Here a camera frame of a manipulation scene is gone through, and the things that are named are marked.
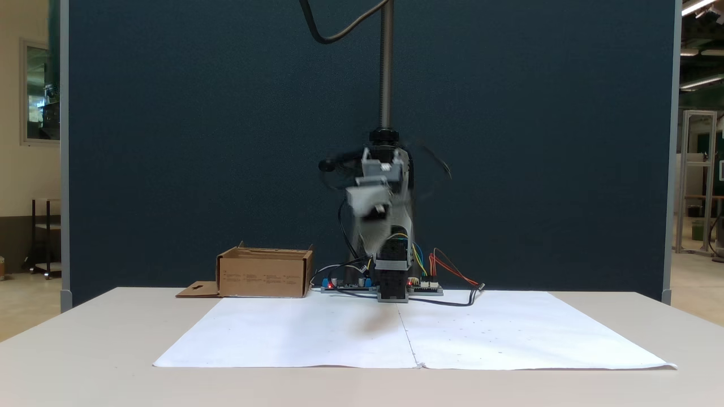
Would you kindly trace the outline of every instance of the wall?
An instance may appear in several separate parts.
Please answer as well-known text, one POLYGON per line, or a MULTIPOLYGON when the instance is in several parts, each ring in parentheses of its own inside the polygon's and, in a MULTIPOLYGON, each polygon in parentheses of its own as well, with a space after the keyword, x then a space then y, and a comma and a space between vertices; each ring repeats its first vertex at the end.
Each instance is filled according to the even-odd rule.
POLYGON ((20 39, 47 42, 47 18, 47 0, 0 1, 0 256, 9 272, 29 249, 32 198, 60 191, 58 147, 20 145, 20 39))
MULTIPOLYGON (((489 288, 661 298, 675 5, 399 1, 393 124, 453 172, 423 249, 489 288)), ((324 33, 368 6, 313 2, 324 33)), ((376 126, 378 21, 321 46, 296 1, 72 1, 74 302, 214 278, 242 239, 345 258, 316 163, 376 126)), ((424 194, 443 174, 413 153, 424 194)))

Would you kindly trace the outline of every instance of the red wire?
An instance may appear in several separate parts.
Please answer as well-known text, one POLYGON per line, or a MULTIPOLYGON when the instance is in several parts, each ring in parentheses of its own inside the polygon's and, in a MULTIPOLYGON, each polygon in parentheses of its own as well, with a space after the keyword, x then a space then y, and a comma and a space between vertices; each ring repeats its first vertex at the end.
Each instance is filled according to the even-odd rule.
POLYGON ((427 259, 430 261, 430 275, 437 276, 437 268, 435 267, 435 255, 430 253, 427 259))
POLYGON ((479 285, 476 281, 471 280, 471 279, 465 277, 465 276, 463 275, 463 273, 460 273, 460 271, 457 270, 457 267, 455 267, 455 265, 453 265, 453 267, 455 267, 455 269, 452 269, 452 268, 451 268, 450 266, 448 266, 445 262, 443 262, 442 260, 440 260, 437 256, 434 255, 434 251, 435 251, 435 250, 439 250, 439 249, 438 249, 438 248, 435 248, 435 249, 433 250, 433 253, 430 254, 430 260, 431 260, 431 261, 430 261, 430 264, 439 264, 439 265, 443 266, 447 271, 449 271, 449 272, 453 273, 454 275, 462 278, 463 280, 471 283, 472 285, 479 285))

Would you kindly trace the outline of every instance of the white table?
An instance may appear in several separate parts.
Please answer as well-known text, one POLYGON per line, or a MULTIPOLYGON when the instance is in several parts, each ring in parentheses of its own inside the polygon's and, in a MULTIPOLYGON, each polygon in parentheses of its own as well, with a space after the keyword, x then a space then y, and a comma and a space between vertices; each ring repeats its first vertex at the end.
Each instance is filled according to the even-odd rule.
POLYGON ((117 288, 0 343, 0 406, 724 405, 724 327, 638 294, 554 293, 678 371, 152 367, 219 301, 179 291, 117 288))

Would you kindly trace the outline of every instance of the black cable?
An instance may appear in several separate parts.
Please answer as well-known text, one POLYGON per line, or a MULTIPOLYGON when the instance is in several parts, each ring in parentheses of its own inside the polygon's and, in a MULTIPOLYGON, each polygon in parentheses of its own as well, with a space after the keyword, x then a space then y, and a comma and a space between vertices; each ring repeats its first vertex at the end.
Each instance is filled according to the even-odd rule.
POLYGON ((715 257, 719 257, 719 255, 717 254, 717 251, 714 250, 714 246, 712 246, 712 232, 714 231, 714 227, 717 225, 717 222, 719 222, 719 219, 722 219, 722 215, 719 215, 714 223, 712 223, 712 226, 709 228, 709 247, 712 249, 715 257))
POLYGON ((327 187, 328 190, 344 190, 345 187, 342 186, 334 186, 330 185, 329 181, 327 181, 327 173, 326 172, 319 172, 319 179, 321 183, 324 184, 325 187, 327 187))
POLYGON ((436 301, 436 300, 428 300, 425 298, 409 298, 410 301, 418 301, 421 303, 430 303, 435 305, 444 305, 444 306, 471 306, 475 303, 475 299, 477 298, 477 293, 483 292, 483 286, 479 285, 472 290, 470 290, 470 295, 468 297, 467 303, 448 303, 447 301, 436 301))
POLYGON ((359 297, 359 298, 374 298, 374 299, 377 299, 376 296, 370 297, 369 295, 359 295, 359 294, 357 294, 357 293, 352 293, 352 292, 350 292, 350 291, 340 290, 336 285, 333 285, 333 284, 332 284, 332 273, 333 273, 335 270, 340 269, 340 268, 342 268, 342 267, 344 267, 344 266, 349 266, 350 264, 361 263, 362 261, 369 260, 369 258, 370 258, 370 256, 358 257, 357 259, 349 260, 347 263, 342 263, 342 264, 340 264, 339 266, 335 267, 334 269, 329 270, 329 273, 327 273, 327 281, 329 282, 330 287, 331 287, 332 289, 336 290, 336 291, 339 292, 339 293, 351 295, 351 296, 353 296, 353 297, 359 297))
MULTIPOLYGON (((431 149, 430 147, 426 146, 425 143, 423 143, 422 141, 416 140, 416 143, 419 144, 420 147, 422 147, 422 149, 425 150, 425 152, 427 152, 438 164, 440 164, 440 166, 442 167, 442 169, 445 171, 445 174, 447 174, 447 177, 452 180, 452 179, 453 179, 453 171, 450 169, 450 166, 447 165, 447 163, 445 162, 445 160, 443 160, 443 159, 441 159, 440 157, 438 157, 438 155, 435 154, 435 152, 432 151, 432 149, 431 149)), ((425 193, 425 195, 421 196, 421 197, 419 198, 419 200, 420 200, 420 201, 424 201, 424 200, 426 200, 427 198, 429 198, 430 196, 432 196, 432 194, 435 192, 435 190, 437 189, 437 187, 439 187, 439 185, 440 185, 441 183, 442 183, 442 180, 440 180, 440 179, 436 180, 436 181, 432 184, 432 188, 430 189, 430 191, 428 191, 427 193, 425 193)))
POLYGON ((350 238, 347 236, 347 232, 345 231, 345 225, 342 223, 342 208, 345 207, 345 204, 347 203, 347 197, 342 199, 342 203, 340 203, 340 207, 337 210, 337 222, 340 223, 340 230, 342 230, 342 236, 345 237, 345 243, 347 244, 347 248, 350 249, 350 253, 352 253, 352 256, 357 259, 359 255, 357 254, 357 251, 352 246, 352 243, 350 242, 350 238))
POLYGON ((321 273, 323 270, 326 270, 326 269, 327 269, 326 267, 322 267, 321 269, 319 269, 319 270, 317 270, 316 272, 314 272, 314 274, 312 274, 312 277, 309 279, 309 284, 314 285, 314 278, 315 278, 319 273, 321 273))
POLYGON ((375 7, 372 7, 371 9, 367 10, 364 14, 362 14, 360 17, 357 17, 357 20, 354 20, 352 24, 348 25, 347 28, 344 30, 332 35, 331 37, 323 37, 319 33, 319 30, 317 30, 316 23, 314 22, 314 15, 312 14, 312 8, 309 6, 308 0, 299 0, 299 5, 302 6, 302 12, 304 13, 304 19, 307 20, 307 26, 309 26, 309 32, 312 35, 312 38, 318 43, 321 44, 331 44, 333 42, 336 42, 338 40, 341 40, 344 38, 347 34, 350 33, 355 27, 359 25, 359 23, 363 22, 364 20, 367 20, 368 17, 376 13, 378 10, 380 10, 382 7, 384 7, 385 4, 387 4, 389 0, 382 0, 379 4, 377 4, 375 7))

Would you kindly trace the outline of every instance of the open cardboard box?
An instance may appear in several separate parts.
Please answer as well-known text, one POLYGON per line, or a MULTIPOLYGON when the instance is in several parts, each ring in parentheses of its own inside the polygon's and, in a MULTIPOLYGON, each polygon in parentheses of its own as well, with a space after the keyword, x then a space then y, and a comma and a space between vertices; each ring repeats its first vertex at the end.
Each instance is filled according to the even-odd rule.
POLYGON ((216 281, 197 281, 178 298, 302 298, 309 291, 313 246, 307 250, 247 248, 244 242, 216 257, 216 281))

